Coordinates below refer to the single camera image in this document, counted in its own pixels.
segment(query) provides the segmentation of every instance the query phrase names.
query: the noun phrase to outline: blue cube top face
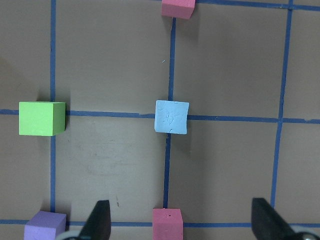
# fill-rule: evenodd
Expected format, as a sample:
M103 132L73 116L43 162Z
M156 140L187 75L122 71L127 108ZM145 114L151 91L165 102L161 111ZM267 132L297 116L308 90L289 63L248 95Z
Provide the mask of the blue cube top face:
M154 130L158 133L187 134L189 103L157 100Z

